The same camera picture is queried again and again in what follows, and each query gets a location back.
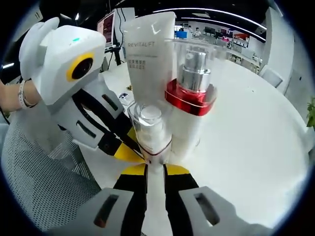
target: camera lens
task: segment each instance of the camera lens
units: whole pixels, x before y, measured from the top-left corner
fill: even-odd
[[[93,64],[92,58],[86,58],[83,61],[81,61],[73,70],[72,78],[78,80],[85,76],[92,67],[92,64]]]

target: gray mesh fabric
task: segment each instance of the gray mesh fabric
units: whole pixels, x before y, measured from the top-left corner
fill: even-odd
[[[100,191],[77,145],[42,103],[13,114],[1,167],[22,209],[41,230],[74,219]]]

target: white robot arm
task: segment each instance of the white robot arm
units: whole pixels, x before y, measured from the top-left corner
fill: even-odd
[[[75,143],[115,156],[140,154],[122,104],[99,74],[105,37],[58,24],[56,17],[29,30],[19,54],[22,78],[32,79],[53,118],[71,132]],[[83,105],[107,127],[90,117]]]

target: computer screen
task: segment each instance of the computer screen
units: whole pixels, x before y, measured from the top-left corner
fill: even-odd
[[[107,14],[97,24],[97,31],[104,35],[106,38],[106,46],[113,45],[114,37],[114,22],[115,22],[115,11]]]

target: desk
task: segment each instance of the desk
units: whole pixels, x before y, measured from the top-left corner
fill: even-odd
[[[291,103],[258,75],[228,60],[217,63],[223,66],[212,71],[218,98],[200,144],[182,165],[199,186],[207,185],[233,203],[241,218],[274,227],[307,174],[308,129]],[[127,64],[103,76],[117,95],[130,84]],[[100,151],[81,150],[102,188],[113,187],[130,165]]]

